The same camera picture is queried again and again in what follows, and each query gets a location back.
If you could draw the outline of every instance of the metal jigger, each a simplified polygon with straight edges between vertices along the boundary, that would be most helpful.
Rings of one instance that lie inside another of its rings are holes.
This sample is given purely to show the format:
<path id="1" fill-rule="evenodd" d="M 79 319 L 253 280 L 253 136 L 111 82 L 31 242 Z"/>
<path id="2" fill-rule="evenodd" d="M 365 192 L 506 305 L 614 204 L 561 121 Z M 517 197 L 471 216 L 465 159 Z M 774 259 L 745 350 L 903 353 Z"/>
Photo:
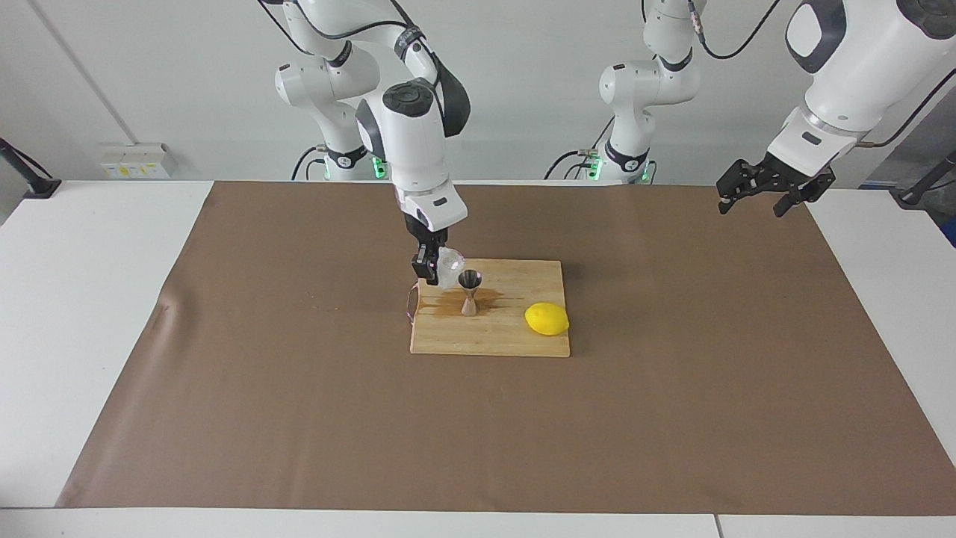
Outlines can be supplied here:
<path id="1" fill-rule="evenodd" d="M 481 273 L 474 269 L 467 269 L 458 276 L 458 283 L 465 288 L 465 304 L 462 306 L 462 315 L 469 317 L 478 315 L 475 292 L 481 285 Z"/>

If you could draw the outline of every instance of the black pole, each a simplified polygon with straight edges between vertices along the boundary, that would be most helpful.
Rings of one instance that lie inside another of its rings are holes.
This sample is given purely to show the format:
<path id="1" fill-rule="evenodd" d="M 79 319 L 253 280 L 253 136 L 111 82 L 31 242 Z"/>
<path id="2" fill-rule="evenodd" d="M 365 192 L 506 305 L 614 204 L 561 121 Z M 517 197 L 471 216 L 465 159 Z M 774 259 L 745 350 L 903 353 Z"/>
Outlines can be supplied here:
<path id="1" fill-rule="evenodd" d="M 45 200 L 53 196 L 56 188 L 60 186 L 61 182 L 58 179 L 40 177 L 16 154 L 16 151 L 13 150 L 13 146 L 2 138 L 0 138 L 0 156 L 10 163 L 13 169 L 20 172 L 20 175 L 30 184 L 30 191 L 23 195 L 24 198 Z"/>
<path id="2" fill-rule="evenodd" d="M 893 197 L 896 198 L 897 203 L 901 206 L 915 206 L 923 199 L 923 195 L 926 194 L 926 191 L 929 191 L 929 189 L 936 185 L 936 182 L 943 179 L 943 176 L 950 173 L 953 168 L 956 168 L 956 150 L 947 155 L 939 165 L 936 165 L 934 169 L 930 170 L 929 173 L 913 187 L 905 191 L 892 189 L 890 192 L 892 192 Z"/>

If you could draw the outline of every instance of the white robotic arm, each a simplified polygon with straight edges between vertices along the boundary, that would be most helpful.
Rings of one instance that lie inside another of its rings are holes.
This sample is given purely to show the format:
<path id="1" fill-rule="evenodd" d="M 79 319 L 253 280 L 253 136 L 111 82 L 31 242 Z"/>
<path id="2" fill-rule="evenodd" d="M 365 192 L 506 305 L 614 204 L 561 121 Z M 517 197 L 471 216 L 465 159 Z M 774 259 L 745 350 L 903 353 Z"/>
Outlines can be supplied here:
<path id="1" fill-rule="evenodd" d="M 787 45 L 814 83 L 764 160 L 737 161 L 718 181 L 721 213 L 764 191 L 787 193 L 777 216 L 819 199 L 836 180 L 829 165 L 952 51 L 956 0 L 804 0 Z"/>
<path id="2" fill-rule="evenodd" d="M 323 59 L 310 68 L 280 68 L 279 93 L 310 110 L 330 154 L 333 143 L 357 148 L 336 155 L 333 166 L 354 164 L 366 158 L 366 150 L 387 162 L 405 226 L 419 241 L 412 266 L 419 277 L 437 284 L 438 252 L 447 241 L 447 228 L 467 217 L 445 165 L 445 137 L 459 134 L 470 115 L 464 86 L 396 0 L 286 0 L 283 9 L 296 44 Z M 378 65 L 346 41 L 349 37 L 393 49 L 413 79 L 376 91 Z M 338 102 L 369 92 L 358 110 Z"/>
<path id="3" fill-rule="evenodd" d="M 651 3 L 644 42 L 654 59 L 627 61 L 604 70 L 600 95 L 614 110 L 614 129 L 598 150 L 595 177 L 634 183 L 642 174 L 656 124 L 648 106 L 687 102 L 701 87 L 701 73 L 693 58 L 696 41 L 687 0 Z M 695 2 L 697 11 L 706 0 Z"/>

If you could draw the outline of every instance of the blue object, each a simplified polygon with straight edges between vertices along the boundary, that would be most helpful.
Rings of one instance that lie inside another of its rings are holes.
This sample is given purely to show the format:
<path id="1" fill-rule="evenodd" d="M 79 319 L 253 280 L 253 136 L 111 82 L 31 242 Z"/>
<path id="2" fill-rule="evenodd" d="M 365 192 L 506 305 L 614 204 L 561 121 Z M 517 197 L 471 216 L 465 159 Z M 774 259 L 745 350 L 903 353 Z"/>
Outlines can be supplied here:
<path id="1" fill-rule="evenodd" d="M 949 239 L 949 242 L 956 247 L 956 217 L 950 218 L 949 222 L 946 222 L 941 230 L 943 230 L 943 235 Z"/>

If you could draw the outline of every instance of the brown mat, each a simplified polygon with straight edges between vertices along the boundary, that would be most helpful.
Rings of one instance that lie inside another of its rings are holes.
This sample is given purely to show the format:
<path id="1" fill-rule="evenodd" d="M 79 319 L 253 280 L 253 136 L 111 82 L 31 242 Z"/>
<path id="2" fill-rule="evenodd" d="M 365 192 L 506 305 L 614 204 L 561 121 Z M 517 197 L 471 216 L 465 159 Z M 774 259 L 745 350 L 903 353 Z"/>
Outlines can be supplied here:
<path id="1" fill-rule="evenodd" d="M 58 505 L 956 514 L 805 209 L 461 191 L 466 256 L 562 261 L 571 359 L 410 355 L 389 187 L 220 183 Z"/>

